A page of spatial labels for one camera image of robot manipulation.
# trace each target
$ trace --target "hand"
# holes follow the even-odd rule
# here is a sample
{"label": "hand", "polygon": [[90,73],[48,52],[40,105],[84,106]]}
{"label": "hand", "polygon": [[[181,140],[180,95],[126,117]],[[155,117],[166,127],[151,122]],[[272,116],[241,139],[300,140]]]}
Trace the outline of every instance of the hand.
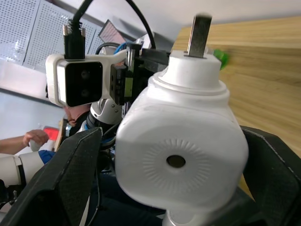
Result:
{"label": "hand", "polygon": [[34,130],[31,130],[31,131],[27,132],[24,135],[23,144],[25,146],[29,146],[29,141],[30,140],[35,141],[39,145],[43,145],[49,140],[49,137],[48,137],[48,134],[45,133],[43,130],[34,129]]}
{"label": "hand", "polygon": [[69,122],[69,125],[71,125],[72,127],[75,127],[76,125],[76,121],[74,119],[70,120]]}

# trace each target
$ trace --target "ceiling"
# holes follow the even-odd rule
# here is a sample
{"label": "ceiling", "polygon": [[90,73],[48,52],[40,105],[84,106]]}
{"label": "ceiling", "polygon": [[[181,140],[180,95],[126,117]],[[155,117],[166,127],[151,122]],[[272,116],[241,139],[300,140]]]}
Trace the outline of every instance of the ceiling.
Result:
{"label": "ceiling", "polygon": [[[78,8],[83,0],[60,0]],[[301,16],[301,0],[134,0],[151,29],[174,41],[179,30],[190,25],[196,13],[213,16],[213,24]],[[110,19],[124,33],[145,31],[139,17],[125,0],[94,0],[87,14],[105,22]]]}

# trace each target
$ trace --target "green object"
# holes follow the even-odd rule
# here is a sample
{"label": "green object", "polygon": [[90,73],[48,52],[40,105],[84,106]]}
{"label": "green object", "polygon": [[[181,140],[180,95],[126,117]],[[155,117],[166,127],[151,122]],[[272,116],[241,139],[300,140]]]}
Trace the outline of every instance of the green object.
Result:
{"label": "green object", "polygon": [[229,55],[219,49],[215,49],[213,55],[221,61],[221,69],[224,69],[225,66],[228,64]]}

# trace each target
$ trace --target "metal shaft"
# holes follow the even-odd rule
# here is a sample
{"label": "metal shaft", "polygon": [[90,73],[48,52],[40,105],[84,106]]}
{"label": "metal shaft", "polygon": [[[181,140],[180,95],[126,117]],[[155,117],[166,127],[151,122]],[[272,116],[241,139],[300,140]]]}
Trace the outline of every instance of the metal shaft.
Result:
{"label": "metal shaft", "polygon": [[194,17],[187,56],[203,58],[211,20],[212,16],[206,14],[198,14]]}

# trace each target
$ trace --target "perforated metal panel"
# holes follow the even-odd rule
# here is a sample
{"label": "perforated metal panel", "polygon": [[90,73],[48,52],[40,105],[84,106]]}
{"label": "perforated metal panel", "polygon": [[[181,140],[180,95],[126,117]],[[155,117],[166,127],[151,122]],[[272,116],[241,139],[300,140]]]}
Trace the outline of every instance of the perforated metal panel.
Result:
{"label": "perforated metal panel", "polygon": [[40,0],[0,0],[0,58],[21,65]]}
{"label": "perforated metal panel", "polygon": [[[49,2],[41,1],[24,61],[24,66],[45,72],[45,60],[53,53],[64,53],[63,25],[73,14]],[[95,25],[81,20],[86,28],[86,53],[95,33]]]}
{"label": "perforated metal panel", "polygon": [[103,40],[98,37],[103,27],[97,26],[88,54],[95,54],[97,48],[103,44]]}

